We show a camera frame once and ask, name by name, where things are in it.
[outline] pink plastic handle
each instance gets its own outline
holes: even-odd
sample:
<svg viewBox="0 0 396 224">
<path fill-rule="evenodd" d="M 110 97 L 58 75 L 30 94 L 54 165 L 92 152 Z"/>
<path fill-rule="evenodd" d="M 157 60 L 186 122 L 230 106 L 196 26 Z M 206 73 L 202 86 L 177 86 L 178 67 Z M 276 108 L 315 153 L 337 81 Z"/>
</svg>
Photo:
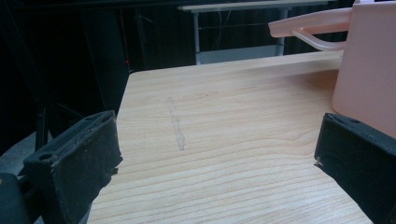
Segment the pink plastic handle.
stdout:
<svg viewBox="0 0 396 224">
<path fill-rule="evenodd" d="M 352 8 L 339 8 L 269 23 L 271 36 L 296 36 L 320 50 L 344 49 L 346 42 L 327 42 L 313 35 L 342 32 L 349 29 Z"/>
</svg>

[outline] wood grain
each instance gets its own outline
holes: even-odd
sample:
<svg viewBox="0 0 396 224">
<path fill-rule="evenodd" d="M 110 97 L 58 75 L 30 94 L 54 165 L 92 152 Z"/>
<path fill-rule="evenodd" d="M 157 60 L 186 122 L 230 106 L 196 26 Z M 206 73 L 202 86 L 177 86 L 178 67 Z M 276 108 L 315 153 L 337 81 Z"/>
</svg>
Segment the wood grain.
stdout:
<svg viewBox="0 0 396 224">
<path fill-rule="evenodd" d="M 370 223 L 314 166 L 342 52 L 132 74 L 90 223 Z"/>
</svg>

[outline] scratch mark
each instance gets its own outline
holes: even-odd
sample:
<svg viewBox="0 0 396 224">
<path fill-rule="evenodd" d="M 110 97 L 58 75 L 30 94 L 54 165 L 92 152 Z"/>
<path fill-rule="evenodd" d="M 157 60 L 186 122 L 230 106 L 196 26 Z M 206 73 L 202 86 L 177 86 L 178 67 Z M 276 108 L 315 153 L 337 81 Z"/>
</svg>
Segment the scratch mark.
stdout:
<svg viewBox="0 0 396 224">
<path fill-rule="evenodd" d="M 171 96 L 168 97 L 167 103 L 168 103 L 169 113 L 170 113 L 171 119 L 172 119 L 172 125 L 173 125 L 174 131 L 175 131 L 178 149 L 184 150 L 185 138 L 184 138 L 183 133 L 180 130 L 180 118 L 177 115 L 175 115 L 176 106 L 175 106 L 175 103 Z"/>
</svg>

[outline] light wood surface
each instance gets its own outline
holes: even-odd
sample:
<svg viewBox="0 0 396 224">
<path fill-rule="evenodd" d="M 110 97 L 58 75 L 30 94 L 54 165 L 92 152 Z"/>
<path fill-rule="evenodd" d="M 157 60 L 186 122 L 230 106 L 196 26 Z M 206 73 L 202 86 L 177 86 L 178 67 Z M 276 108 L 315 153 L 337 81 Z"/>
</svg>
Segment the light wood surface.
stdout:
<svg viewBox="0 0 396 224">
<path fill-rule="evenodd" d="M 314 166 L 342 52 L 132 74 L 90 223 L 371 223 Z"/>
<path fill-rule="evenodd" d="M 271 7 L 303 7 L 327 4 L 335 0 L 275 0 L 275 1 L 255 1 L 255 2 L 238 2 L 222 4 L 206 4 L 198 6 L 178 7 L 180 10 L 191 12 L 209 12 L 209 11 L 228 11 L 228 10 L 245 10 Z"/>
</svg>

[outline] pink plastic container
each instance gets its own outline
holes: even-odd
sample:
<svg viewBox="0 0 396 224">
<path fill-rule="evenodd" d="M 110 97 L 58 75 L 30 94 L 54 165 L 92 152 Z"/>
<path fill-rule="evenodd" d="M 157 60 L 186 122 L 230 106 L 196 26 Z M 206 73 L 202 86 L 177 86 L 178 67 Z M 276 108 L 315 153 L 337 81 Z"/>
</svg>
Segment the pink plastic container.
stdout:
<svg viewBox="0 0 396 224">
<path fill-rule="evenodd" d="M 352 8 L 269 24 L 273 37 L 297 36 L 320 50 L 344 49 L 332 106 L 396 138 L 396 1 L 356 1 Z M 348 31 L 346 42 L 313 34 Z"/>
</svg>

